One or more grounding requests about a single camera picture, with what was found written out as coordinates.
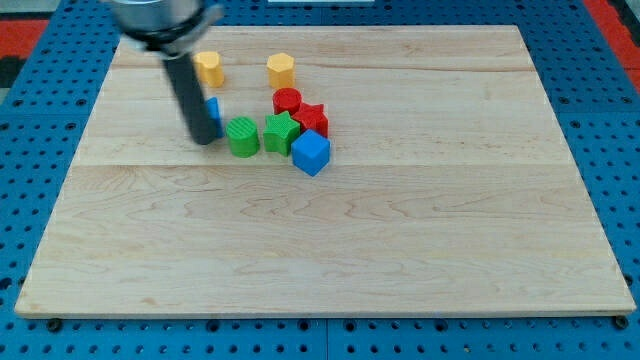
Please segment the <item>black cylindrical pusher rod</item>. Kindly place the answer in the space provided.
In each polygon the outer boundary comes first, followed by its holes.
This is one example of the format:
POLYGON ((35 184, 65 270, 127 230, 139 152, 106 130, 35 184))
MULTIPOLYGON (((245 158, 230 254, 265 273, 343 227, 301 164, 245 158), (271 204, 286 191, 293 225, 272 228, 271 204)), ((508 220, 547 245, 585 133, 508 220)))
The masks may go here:
POLYGON ((210 144, 217 136, 216 125, 206 107, 190 54, 165 59, 162 63, 191 139, 198 145, 210 144))

